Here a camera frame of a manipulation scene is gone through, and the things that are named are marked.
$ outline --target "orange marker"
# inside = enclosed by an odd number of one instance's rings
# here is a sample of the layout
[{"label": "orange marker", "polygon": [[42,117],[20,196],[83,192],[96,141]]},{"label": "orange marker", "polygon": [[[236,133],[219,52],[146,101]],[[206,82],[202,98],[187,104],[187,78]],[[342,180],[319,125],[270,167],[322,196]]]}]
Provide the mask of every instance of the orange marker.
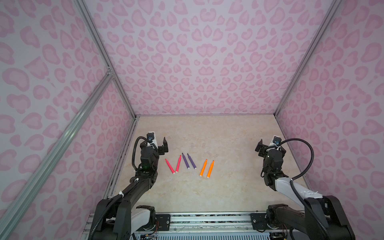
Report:
[{"label": "orange marker", "polygon": [[168,164],[169,169],[172,171],[172,174],[175,174],[175,170],[173,170],[172,166],[170,165],[167,159],[166,159],[166,162]]},{"label": "orange marker", "polygon": [[212,161],[211,166],[209,167],[207,178],[211,176],[212,168],[214,167],[215,160]]},{"label": "orange marker", "polygon": [[205,163],[204,163],[203,169],[201,169],[201,172],[200,172],[200,177],[202,177],[202,176],[203,176],[203,174],[204,174],[204,170],[205,170],[205,166],[207,165],[207,161],[208,161],[208,159],[206,159],[206,160],[205,160]]},{"label": "orange marker", "polygon": [[176,172],[179,172],[180,161],[181,161],[181,155],[179,157],[179,161],[177,162]]}]

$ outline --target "beige table surface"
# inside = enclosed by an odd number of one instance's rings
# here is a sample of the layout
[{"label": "beige table surface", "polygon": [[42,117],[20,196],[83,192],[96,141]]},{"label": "beige table surface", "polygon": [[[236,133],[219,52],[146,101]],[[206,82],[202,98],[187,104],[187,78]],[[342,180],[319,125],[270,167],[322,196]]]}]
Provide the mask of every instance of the beige table surface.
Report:
[{"label": "beige table surface", "polygon": [[[160,156],[156,183],[135,207],[150,205],[156,212],[229,212],[265,211],[270,204],[284,203],[300,209],[288,197],[267,187],[260,177],[263,159],[255,152],[257,143],[262,138],[268,145],[273,135],[283,137],[273,115],[140,117],[115,194],[128,186],[134,176],[133,144],[138,136],[146,137],[149,131],[155,131],[159,145],[163,137],[167,139],[169,152]],[[299,169],[288,146],[284,147],[287,153],[283,171],[293,177],[299,174]],[[187,169],[182,159],[179,172],[172,174],[165,158],[176,170],[182,152],[186,157],[189,153],[197,169]],[[206,159],[208,164],[200,177]],[[138,166],[139,146],[135,160]],[[215,160],[214,168],[207,178],[212,160]],[[302,178],[296,182],[305,186]]]}]

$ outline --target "marker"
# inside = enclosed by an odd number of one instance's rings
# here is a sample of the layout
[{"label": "marker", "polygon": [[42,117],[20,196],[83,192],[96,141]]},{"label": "marker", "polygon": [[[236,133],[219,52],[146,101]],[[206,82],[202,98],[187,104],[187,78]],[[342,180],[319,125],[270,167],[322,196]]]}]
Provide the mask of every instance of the marker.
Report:
[{"label": "marker", "polygon": [[177,162],[176,172],[179,172],[180,162],[181,162],[181,155],[179,157],[179,161]]},{"label": "marker", "polygon": [[187,162],[187,159],[184,156],[184,153],[181,153],[181,154],[183,155],[183,159],[184,159],[185,164],[187,165],[187,168],[190,169],[189,164]]},{"label": "marker", "polygon": [[194,169],[196,169],[197,167],[196,167],[195,163],[193,162],[191,156],[188,153],[187,153],[187,156],[188,156],[189,160],[191,161],[192,166],[194,167]]},{"label": "marker", "polygon": [[166,159],[166,162],[168,164],[169,169],[172,171],[172,174],[175,174],[175,170],[173,170],[172,166],[170,165],[167,159]]},{"label": "marker", "polygon": [[212,168],[214,167],[215,160],[212,161],[211,166],[209,167],[207,178],[211,176]]},{"label": "marker", "polygon": [[208,161],[208,159],[206,159],[206,160],[205,160],[205,163],[204,163],[203,169],[201,169],[201,172],[200,172],[200,177],[202,177],[202,176],[203,176],[203,174],[204,174],[204,170],[205,170],[205,166],[207,165],[207,161]]}]

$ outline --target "pink marker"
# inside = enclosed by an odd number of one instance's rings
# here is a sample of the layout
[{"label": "pink marker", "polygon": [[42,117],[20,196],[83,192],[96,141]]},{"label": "pink marker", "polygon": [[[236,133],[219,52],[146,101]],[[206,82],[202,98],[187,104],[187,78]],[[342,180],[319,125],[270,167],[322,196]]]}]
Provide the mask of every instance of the pink marker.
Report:
[{"label": "pink marker", "polygon": [[175,170],[173,170],[172,166],[170,165],[167,159],[166,159],[166,162],[168,164],[169,169],[172,171],[173,174],[175,174]]},{"label": "pink marker", "polygon": [[180,162],[181,162],[181,155],[179,157],[179,161],[177,162],[176,172],[179,172]]}]

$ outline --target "pink leopard print wallpaper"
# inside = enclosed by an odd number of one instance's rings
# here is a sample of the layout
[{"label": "pink leopard print wallpaper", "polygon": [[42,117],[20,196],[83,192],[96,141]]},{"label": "pink leopard print wallpaper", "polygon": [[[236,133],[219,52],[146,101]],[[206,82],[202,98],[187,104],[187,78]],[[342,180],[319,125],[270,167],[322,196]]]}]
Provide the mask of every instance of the pink leopard print wallpaper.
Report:
[{"label": "pink leopard print wallpaper", "polygon": [[105,73],[71,0],[0,2],[0,217]]},{"label": "pink leopard print wallpaper", "polygon": [[[278,118],[314,147],[310,185],[340,200],[358,240],[384,235],[383,19],[383,1],[345,1]],[[308,147],[291,149],[304,169]]]},{"label": "pink leopard print wallpaper", "polygon": [[10,239],[78,239],[106,189],[130,123],[110,83]]},{"label": "pink leopard print wallpaper", "polygon": [[331,0],[86,0],[136,114],[273,113]]}]

